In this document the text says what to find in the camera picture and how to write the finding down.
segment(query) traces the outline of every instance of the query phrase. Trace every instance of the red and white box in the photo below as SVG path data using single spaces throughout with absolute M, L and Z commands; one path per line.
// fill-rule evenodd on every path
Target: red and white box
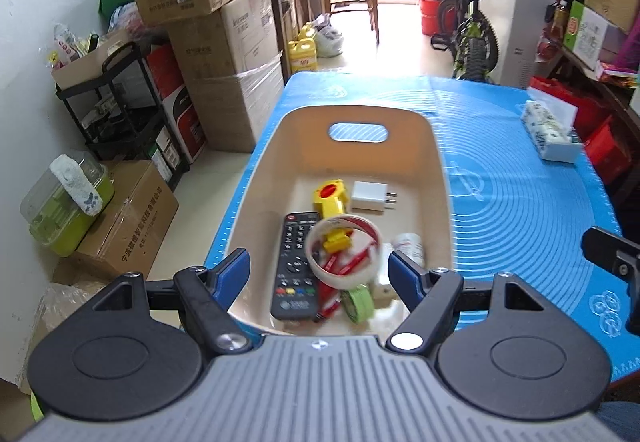
M 162 45 L 149 53 L 146 62 L 169 118 L 169 124 L 191 164 L 204 148 L 206 139 L 196 109 L 184 85 L 180 67 L 175 61 L 174 49 L 170 44 Z

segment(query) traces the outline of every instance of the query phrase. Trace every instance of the masking tape roll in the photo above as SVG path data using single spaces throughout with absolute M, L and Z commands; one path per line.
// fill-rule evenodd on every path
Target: masking tape roll
M 312 256 L 314 244 L 321 243 L 329 231 L 337 228 L 357 229 L 373 239 L 373 242 L 369 246 L 369 263 L 363 262 L 364 266 L 359 270 L 343 276 L 334 275 L 325 271 Z M 376 277 L 382 256 L 382 235 L 373 222 L 361 216 L 339 215 L 337 217 L 325 218 L 320 220 L 306 236 L 305 256 L 311 270 L 320 281 L 339 291 L 348 291 L 358 285 L 368 283 Z
M 347 316 L 354 323 L 362 323 L 373 317 L 376 308 L 367 285 L 340 292 L 340 300 Z

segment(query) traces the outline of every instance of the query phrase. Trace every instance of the bin handle hole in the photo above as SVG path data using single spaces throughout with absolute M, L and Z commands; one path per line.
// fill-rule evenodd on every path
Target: bin handle hole
M 384 143 L 389 131 L 371 123 L 334 123 L 329 127 L 329 137 L 348 143 Z

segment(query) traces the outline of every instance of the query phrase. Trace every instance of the bicycle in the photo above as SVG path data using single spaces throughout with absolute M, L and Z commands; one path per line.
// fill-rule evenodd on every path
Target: bicycle
M 491 23 L 479 9 L 479 2 L 442 0 L 438 8 L 441 32 L 431 37 L 431 46 L 451 51 L 452 77 L 485 82 L 498 63 L 498 42 Z

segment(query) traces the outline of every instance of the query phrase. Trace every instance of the white wall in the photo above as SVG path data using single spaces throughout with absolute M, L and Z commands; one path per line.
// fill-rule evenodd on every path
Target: white wall
M 17 383 L 34 312 L 56 257 L 31 239 L 20 201 L 55 157 L 82 139 L 39 51 L 56 22 L 101 30 L 99 0 L 0 0 L 0 377 Z

